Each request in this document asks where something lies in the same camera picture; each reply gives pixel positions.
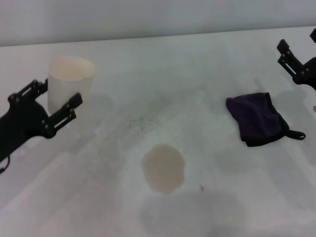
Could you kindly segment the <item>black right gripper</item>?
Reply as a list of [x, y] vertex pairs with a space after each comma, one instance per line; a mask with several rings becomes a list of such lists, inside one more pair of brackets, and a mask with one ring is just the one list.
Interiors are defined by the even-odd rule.
[[[312, 31], [310, 37], [316, 42], [316, 29]], [[284, 39], [278, 43], [276, 48], [281, 54], [278, 63], [291, 75], [294, 83], [308, 85], [316, 90], [316, 58], [310, 59], [303, 65], [291, 52]]]

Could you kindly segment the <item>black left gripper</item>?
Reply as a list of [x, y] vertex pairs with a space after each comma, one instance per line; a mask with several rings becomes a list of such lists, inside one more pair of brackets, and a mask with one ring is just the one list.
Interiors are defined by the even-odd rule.
[[77, 117], [75, 109], [83, 103], [80, 93], [76, 93], [58, 111], [48, 116], [43, 106], [35, 100], [45, 94], [47, 88], [48, 79], [44, 82], [35, 79], [8, 97], [9, 109], [0, 118], [1, 160], [9, 157], [33, 137], [54, 137], [61, 128]]

